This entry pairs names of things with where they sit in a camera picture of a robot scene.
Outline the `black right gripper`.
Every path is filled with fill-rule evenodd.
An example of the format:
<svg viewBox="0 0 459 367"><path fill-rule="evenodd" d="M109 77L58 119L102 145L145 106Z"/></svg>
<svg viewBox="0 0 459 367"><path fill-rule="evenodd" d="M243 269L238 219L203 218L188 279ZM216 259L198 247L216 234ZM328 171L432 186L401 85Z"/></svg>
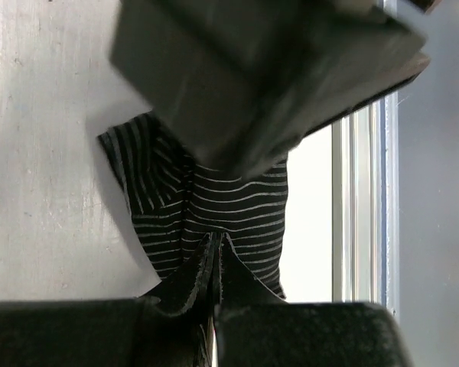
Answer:
<svg viewBox="0 0 459 367"><path fill-rule="evenodd" d="M124 1L111 64L202 165L254 177L428 65L374 1Z"/></svg>

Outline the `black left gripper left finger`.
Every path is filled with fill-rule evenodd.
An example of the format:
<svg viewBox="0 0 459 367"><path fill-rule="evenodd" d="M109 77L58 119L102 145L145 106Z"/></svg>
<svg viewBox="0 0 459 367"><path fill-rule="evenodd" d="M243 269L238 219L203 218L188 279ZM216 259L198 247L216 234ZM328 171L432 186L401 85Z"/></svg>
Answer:
<svg viewBox="0 0 459 367"><path fill-rule="evenodd" d="M141 297L0 302L0 366L209 366L216 237Z"/></svg>

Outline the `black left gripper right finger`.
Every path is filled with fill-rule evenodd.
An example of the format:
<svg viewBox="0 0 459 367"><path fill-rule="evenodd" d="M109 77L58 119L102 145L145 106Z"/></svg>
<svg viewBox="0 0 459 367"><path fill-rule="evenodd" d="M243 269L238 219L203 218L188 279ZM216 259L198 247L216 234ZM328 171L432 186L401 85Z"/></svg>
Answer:
<svg viewBox="0 0 459 367"><path fill-rule="evenodd" d="M370 302L289 304L222 237L214 260L214 325L221 366L411 366L389 311Z"/></svg>

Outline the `black striped underwear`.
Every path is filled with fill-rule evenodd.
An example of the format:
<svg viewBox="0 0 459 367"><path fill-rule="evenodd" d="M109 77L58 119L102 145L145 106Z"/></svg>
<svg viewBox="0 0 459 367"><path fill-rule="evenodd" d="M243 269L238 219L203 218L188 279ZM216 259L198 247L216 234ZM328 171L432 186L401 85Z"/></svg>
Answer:
<svg viewBox="0 0 459 367"><path fill-rule="evenodd" d="M107 129L97 141L160 279L182 266L205 235L221 232L241 262L283 296L279 262L288 200L286 161L252 179L209 169L151 113Z"/></svg>

